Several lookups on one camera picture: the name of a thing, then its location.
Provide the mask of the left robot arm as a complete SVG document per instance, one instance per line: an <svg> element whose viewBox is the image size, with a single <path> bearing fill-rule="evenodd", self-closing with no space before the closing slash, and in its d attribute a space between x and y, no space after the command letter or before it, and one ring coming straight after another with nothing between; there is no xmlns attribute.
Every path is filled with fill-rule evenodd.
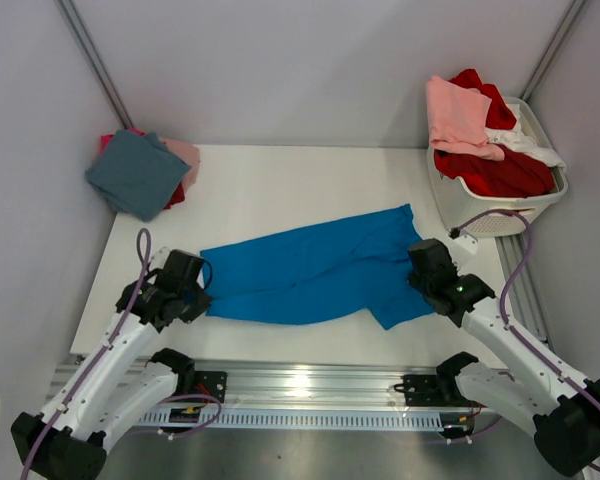
<svg viewBox="0 0 600 480"><path fill-rule="evenodd" d="M21 413L11 435L22 478L95 479L114 445L154 406L221 402L200 389L195 362L170 348L154 353L138 378L119 383L146 347L175 321L191 323L211 305L210 263L164 249L142 260L94 351L37 414Z"/></svg>

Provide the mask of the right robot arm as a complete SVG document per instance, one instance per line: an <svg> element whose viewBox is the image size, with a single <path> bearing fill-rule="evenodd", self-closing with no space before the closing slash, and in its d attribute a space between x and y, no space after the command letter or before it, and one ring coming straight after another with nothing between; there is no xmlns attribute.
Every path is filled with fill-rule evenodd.
<svg viewBox="0 0 600 480"><path fill-rule="evenodd" d="M592 466L600 457L600 378L589 379L507 317L503 299L478 276L459 274L443 242L420 241L408 254L410 286L509 370L501 374L460 352L437 366L437 396L476 402L516 425L564 476Z"/></svg>

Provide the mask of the bright blue t-shirt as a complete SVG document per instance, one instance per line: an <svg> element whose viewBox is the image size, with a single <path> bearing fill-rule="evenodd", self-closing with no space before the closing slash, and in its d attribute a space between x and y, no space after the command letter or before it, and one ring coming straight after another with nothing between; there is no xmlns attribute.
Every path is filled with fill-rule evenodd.
<svg viewBox="0 0 600 480"><path fill-rule="evenodd" d="M208 248L209 315L309 325L367 310L385 330L432 313L408 283L410 205Z"/></svg>

